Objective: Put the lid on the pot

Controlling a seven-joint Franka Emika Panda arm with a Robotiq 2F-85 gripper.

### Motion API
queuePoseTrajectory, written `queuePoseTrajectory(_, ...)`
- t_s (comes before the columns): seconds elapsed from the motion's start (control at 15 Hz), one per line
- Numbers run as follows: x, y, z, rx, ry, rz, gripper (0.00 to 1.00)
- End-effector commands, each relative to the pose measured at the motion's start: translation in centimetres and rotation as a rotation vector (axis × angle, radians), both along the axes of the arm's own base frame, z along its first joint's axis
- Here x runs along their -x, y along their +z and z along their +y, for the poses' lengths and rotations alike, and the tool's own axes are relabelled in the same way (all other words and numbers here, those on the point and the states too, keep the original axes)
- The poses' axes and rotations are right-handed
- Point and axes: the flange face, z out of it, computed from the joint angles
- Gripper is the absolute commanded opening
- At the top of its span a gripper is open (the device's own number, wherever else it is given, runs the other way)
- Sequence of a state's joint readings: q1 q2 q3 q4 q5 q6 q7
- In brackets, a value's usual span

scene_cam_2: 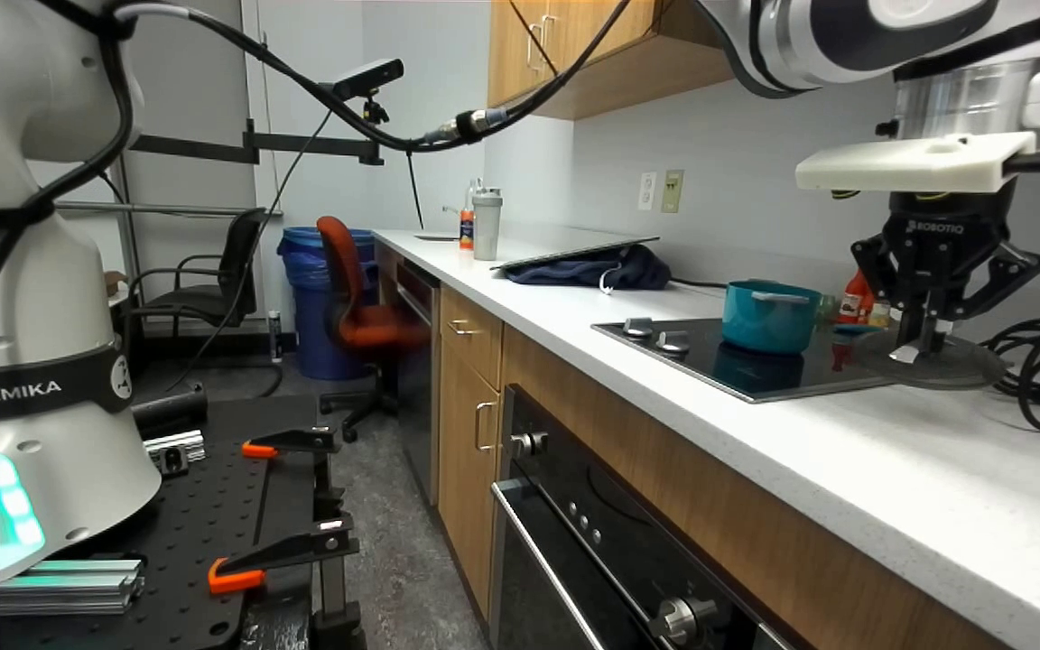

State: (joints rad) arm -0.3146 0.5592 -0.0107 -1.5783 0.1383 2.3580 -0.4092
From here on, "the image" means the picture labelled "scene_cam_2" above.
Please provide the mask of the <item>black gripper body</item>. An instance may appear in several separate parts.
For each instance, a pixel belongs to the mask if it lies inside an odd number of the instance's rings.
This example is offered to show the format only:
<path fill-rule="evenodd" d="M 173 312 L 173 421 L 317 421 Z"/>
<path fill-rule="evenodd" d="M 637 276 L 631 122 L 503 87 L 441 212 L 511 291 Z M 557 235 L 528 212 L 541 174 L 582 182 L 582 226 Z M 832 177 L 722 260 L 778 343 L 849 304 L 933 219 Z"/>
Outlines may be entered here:
<path fill-rule="evenodd" d="M 886 229 L 854 246 L 856 266 L 906 319 L 978 319 L 1040 276 L 1040 252 L 1010 244 L 1010 194 L 895 193 Z"/>

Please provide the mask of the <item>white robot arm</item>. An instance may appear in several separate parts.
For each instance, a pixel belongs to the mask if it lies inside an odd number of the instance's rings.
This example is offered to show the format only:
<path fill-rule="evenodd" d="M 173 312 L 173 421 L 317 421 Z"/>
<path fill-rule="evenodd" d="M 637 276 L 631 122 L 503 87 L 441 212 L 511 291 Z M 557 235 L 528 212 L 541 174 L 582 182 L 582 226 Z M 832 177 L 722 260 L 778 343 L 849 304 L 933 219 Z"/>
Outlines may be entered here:
<path fill-rule="evenodd" d="M 125 44 L 173 0 L 0 0 L 0 383 L 114 358 L 103 257 L 60 200 L 126 148 Z M 1040 163 L 1040 0 L 696 0 L 760 97 L 890 76 L 895 133 L 799 168 L 806 187 L 941 194 L 951 219 Z"/>

